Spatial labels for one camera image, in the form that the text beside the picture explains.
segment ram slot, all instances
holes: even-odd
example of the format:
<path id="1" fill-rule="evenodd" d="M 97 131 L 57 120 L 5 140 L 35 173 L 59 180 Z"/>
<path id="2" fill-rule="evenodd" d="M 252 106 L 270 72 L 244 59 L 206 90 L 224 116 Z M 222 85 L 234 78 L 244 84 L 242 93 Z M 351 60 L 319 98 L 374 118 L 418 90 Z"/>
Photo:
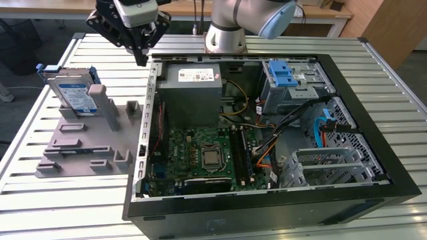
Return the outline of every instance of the ram slot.
<path id="1" fill-rule="evenodd" d="M 232 153 L 235 178 L 240 185 L 246 185 L 251 180 L 251 175 L 247 167 L 246 146 L 242 130 L 230 129 L 230 145 Z"/>
<path id="2" fill-rule="evenodd" d="M 251 158 L 251 152 L 250 152 L 250 148 L 248 148 L 246 131 L 243 129 L 239 129 L 239 131 L 240 131 L 240 137 L 242 137 L 243 149 L 244 149 L 246 168 L 247 168 L 248 176 L 252 177 L 254 176 L 252 158 Z"/>

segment red wire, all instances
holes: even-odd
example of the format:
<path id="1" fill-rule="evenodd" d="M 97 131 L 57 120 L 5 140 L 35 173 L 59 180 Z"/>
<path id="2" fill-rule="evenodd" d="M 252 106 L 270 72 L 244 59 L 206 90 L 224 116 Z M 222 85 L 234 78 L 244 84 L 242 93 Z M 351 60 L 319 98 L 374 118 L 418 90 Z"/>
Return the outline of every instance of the red wire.
<path id="1" fill-rule="evenodd" d="M 327 146 L 327 133 L 324 131 L 322 132 L 322 144 L 323 144 L 323 147 Z"/>

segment white cable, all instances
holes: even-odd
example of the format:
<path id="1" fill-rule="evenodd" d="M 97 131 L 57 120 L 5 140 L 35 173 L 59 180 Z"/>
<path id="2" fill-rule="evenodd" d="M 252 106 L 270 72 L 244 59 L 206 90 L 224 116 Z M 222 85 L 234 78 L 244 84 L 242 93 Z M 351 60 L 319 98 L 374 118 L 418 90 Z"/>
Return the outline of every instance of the white cable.
<path id="1" fill-rule="evenodd" d="M 11 87 L 7 87 L 5 89 L 43 89 L 43 87 L 37 87 L 37 86 L 11 86 Z"/>

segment yellow wire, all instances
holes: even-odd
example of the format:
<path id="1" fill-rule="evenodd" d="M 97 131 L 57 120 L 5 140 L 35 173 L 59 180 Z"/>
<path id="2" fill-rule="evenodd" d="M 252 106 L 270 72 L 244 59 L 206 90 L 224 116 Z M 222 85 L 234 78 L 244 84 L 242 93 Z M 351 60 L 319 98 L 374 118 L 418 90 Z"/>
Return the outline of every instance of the yellow wire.
<path id="1" fill-rule="evenodd" d="M 271 144 L 271 146 L 268 147 L 267 151 L 264 152 L 264 154 L 262 155 L 260 159 L 258 160 L 256 166 L 264 167 L 266 165 L 260 164 L 266 155 L 268 154 L 268 152 L 272 150 L 275 144 L 278 142 L 278 139 L 274 141 L 274 143 Z"/>
<path id="2" fill-rule="evenodd" d="M 232 85 L 235 85 L 235 87 L 240 90 L 240 92 L 244 95 L 244 101 L 246 101 L 244 108 L 240 111 L 220 114 L 222 116 L 234 116 L 234 115 L 238 115 L 239 113 L 242 113 L 248 108 L 248 96 L 247 96 L 246 91 L 242 89 L 242 87 L 234 81 L 227 80 L 227 82 L 230 82 Z"/>

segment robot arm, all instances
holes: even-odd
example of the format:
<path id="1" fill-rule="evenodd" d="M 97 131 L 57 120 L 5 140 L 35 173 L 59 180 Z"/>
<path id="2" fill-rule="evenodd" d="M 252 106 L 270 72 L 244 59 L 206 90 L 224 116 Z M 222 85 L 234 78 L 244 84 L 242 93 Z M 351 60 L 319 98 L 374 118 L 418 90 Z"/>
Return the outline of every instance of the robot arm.
<path id="1" fill-rule="evenodd" d="M 172 0 L 96 0 L 96 10 L 87 25 L 117 47 L 133 54 L 136 64 L 145 66 L 148 49 L 164 35 L 171 15 L 159 5 Z"/>
<path id="2" fill-rule="evenodd" d="M 145 66 L 148 50 L 164 35 L 171 15 L 159 5 L 173 0 L 96 0 L 96 10 L 85 23 L 117 47 L 133 54 Z M 286 30 L 294 16 L 296 0 L 214 0 L 212 21 L 206 48 L 212 53 L 246 50 L 244 29 L 267 39 Z"/>

